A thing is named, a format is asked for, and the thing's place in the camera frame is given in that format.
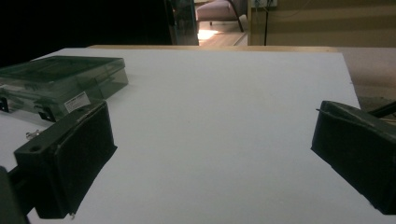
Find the chair seat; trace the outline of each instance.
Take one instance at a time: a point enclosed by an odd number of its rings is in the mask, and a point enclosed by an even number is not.
[[[235,21],[235,13],[228,1],[215,1],[197,8],[198,21]]]

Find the armchair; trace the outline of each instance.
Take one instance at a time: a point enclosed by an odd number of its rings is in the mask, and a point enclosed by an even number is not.
[[[239,29],[244,32],[239,17],[248,14],[248,0],[215,0],[196,9],[197,23],[200,21],[238,21]]]

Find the brown wall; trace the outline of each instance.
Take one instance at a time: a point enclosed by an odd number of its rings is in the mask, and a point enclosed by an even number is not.
[[[278,0],[266,45],[396,48],[396,0]],[[249,45],[264,44],[265,11],[249,11]]]

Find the white table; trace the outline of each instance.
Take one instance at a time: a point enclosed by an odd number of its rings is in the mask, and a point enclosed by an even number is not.
[[[359,107],[342,54],[63,49],[122,57],[119,147],[76,218],[36,223],[394,223],[311,149],[323,100]],[[0,116],[0,164],[45,121]]]

